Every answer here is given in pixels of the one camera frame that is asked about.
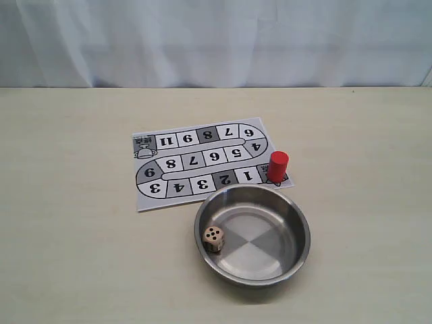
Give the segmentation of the red cylinder game piece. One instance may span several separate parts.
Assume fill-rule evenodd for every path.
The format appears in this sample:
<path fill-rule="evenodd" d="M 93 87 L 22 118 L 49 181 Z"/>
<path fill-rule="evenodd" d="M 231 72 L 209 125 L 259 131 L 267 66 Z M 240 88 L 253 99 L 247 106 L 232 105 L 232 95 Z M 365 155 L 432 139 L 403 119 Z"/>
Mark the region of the red cylinder game piece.
<path fill-rule="evenodd" d="M 280 183 L 284 180 L 286 169 L 289 162 L 289 156 L 283 151 L 274 151 L 271 153 L 267 178 L 273 183 Z"/>

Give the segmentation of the wooden die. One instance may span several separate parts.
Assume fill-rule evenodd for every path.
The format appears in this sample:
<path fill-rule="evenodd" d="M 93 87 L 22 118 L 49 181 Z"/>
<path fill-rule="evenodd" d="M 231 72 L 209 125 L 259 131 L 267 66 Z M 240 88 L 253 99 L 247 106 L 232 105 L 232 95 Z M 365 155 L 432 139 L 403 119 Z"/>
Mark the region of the wooden die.
<path fill-rule="evenodd" d="M 202 243 L 207 251 L 218 253 L 225 243 L 225 234 L 220 227 L 210 226 L 204 231 Z"/>

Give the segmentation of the paper number game board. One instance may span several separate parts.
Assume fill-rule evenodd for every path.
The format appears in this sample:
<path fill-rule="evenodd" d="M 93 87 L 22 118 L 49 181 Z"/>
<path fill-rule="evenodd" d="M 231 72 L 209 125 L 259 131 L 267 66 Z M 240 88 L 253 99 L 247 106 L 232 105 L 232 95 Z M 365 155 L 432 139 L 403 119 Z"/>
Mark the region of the paper number game board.
<path fill-rule="evenodd" d="M 132 135 L 138 212 L 205 200 L 232 184 L 267 179 L 275 147 L 258 117 Z"/>

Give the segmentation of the round steel bowl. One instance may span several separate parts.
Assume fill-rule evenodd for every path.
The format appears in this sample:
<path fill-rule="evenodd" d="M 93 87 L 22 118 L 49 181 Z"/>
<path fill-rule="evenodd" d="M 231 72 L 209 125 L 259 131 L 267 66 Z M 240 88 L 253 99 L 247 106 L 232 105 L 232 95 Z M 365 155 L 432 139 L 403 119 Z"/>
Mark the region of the round steel bowl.
<path fill-rule="evenodd" d="M 225 234 L 218 253 L 203 246 L 204 231 L 210 226 Z M 234 184 L 210 195 L 196 214 L 194 239 L 214 274 L 248 288 L 266 288 L 291 278 L 311 247 L 310 228 L 298 206 L 258 184 Z"/>

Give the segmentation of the white backdrop curtain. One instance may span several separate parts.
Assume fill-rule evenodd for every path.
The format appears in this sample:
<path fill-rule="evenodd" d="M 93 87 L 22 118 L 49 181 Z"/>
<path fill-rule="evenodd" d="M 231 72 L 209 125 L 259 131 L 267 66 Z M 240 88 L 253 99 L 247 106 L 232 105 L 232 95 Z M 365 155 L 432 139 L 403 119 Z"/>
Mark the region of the white backdrop curtain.
<path fill-rule="evenodd" d="M 430 1 L 2 1 L 3 87 L 430 86 Z"/>

